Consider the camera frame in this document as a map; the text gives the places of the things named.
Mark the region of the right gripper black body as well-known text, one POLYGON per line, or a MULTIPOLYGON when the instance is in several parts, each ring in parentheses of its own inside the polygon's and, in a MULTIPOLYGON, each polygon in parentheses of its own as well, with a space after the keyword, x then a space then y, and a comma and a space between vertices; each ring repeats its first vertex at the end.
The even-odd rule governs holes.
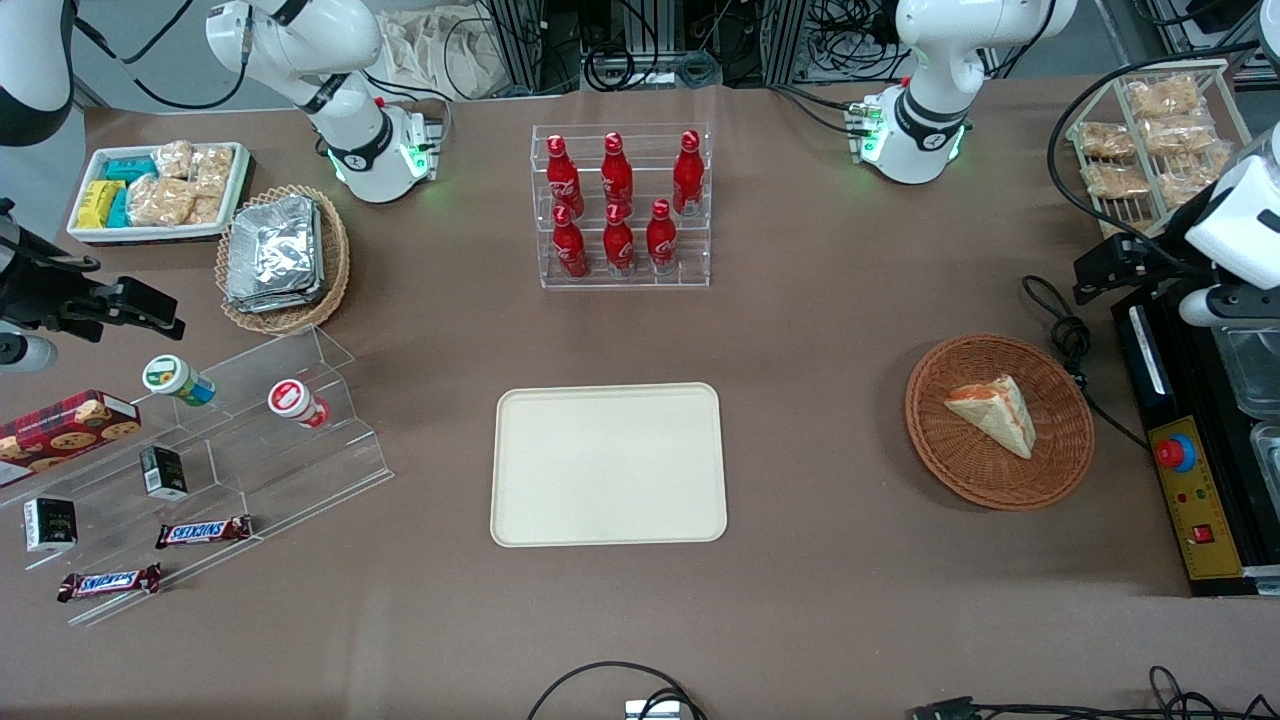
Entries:
POLYGON ((58 311, 64 297, 64 281, 70 273, 29 265, 14 254, 14 241, 37 236, 12 218, 15 204, 1 200, 1 310, 3 320, 27 331, 44 328, 59 332, 58 311))

